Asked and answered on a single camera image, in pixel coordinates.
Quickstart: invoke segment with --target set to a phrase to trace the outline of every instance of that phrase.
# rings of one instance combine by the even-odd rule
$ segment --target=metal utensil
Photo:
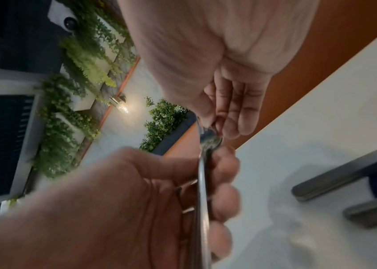
[[[199,172],[197,180],[197,203],[194,209],[192,235],[189,243],[186,269],[211,269],[212,257],[208,245],[208,163],[212,152],[218,148],[223,139],[217,137],[211,129],[202,127],[197,119],[200,137]]]

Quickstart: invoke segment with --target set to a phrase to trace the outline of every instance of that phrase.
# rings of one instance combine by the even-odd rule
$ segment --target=hand
[[[272,76],[301,47],[318,0],[118,0],[172,103],[226,138],[252,133]]]
[[[166,159],[124,149],[34,193],[0,217],[0,269],[178,269],[187,252],[198,160]],[[239,169],[234,151],[213,154],[210,248],[231,252],[223,225],[240,211],[230,185]]]

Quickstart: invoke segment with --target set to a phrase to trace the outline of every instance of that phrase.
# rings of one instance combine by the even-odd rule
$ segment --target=orange wall
[[[322,0],[301,50],[272,79],[255,132],[236,140],[226,140],[224,144],[234,148],[241,146],[375,38],[376,0]],[[192,126],[165,154],[168,157],[198,155],[196,126]]]

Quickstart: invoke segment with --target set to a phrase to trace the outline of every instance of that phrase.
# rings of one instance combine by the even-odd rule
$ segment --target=dark planter
[[[163,156],[195,122],[196,115],[191,111],[187,112],[185,121],[183,121],[170,135],[165,137],[152,153]]]

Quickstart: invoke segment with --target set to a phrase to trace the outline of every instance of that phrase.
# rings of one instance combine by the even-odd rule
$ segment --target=wall sconce
[[[120,112],[129,114],[128,106],[126,105],[125,96],[112,96],[110,97],[110,103],[115,106]]]

